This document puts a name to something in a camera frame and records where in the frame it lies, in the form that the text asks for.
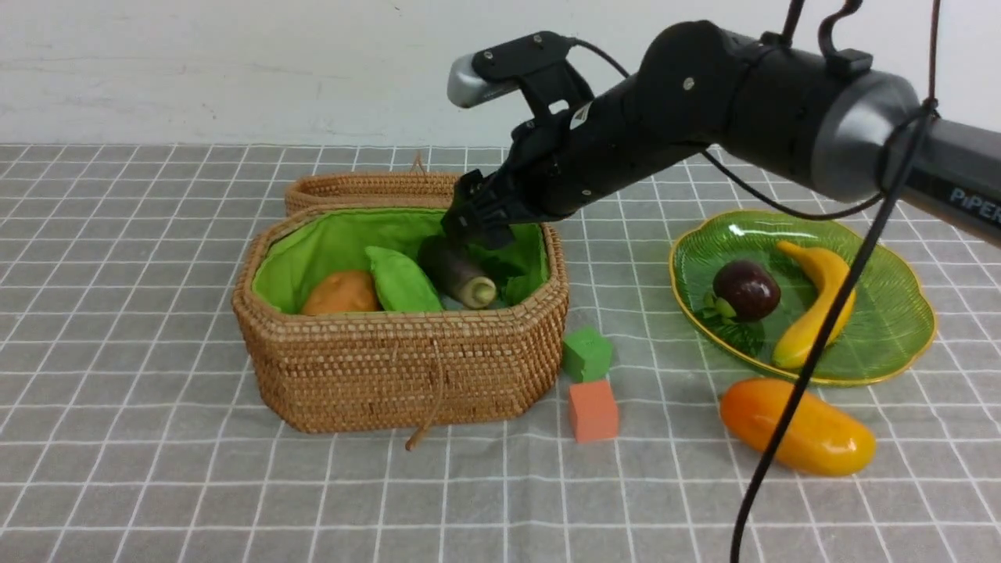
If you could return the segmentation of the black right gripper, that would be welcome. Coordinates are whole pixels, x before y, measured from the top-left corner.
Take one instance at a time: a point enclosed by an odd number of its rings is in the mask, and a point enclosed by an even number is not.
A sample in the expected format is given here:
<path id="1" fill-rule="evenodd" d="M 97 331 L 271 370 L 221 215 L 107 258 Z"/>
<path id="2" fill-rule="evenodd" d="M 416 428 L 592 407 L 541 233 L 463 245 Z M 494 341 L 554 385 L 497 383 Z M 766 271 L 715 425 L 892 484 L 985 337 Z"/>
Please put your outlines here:
<path id="1" fill-rule="evenodd" d="M 455 185 L 441 225 L 455 245 L 499 249 L 516 224 L 561 221 L 705 148 L 693 78 L 636 74 L 512 144 L 492 174 Z"/>

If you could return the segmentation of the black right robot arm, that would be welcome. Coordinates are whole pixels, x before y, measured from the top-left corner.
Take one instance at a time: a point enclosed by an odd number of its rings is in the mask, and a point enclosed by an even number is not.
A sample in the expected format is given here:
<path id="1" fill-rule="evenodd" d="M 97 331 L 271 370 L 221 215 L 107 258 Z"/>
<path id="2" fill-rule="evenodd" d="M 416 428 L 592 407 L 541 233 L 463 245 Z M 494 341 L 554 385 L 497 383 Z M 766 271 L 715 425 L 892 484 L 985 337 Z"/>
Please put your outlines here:
<path id="1" fill-rule="evenodd" d="M 696 156 L 731 156 L 841 203 L 886 193 L 918 131 L 908 80 L 871 57 L 830 57 L 759 41 L 709 21 L 672 25 L 640 67 L 601 95 L 569 64 L 572 37 L 529 34 L 454 61 L 448 99 L 471 108 L 520 91 L 533 117 L 492 174 L 455 182 L 441 224 L 451 239 L 499 249 L 512 225 L 571 217 Z"/>

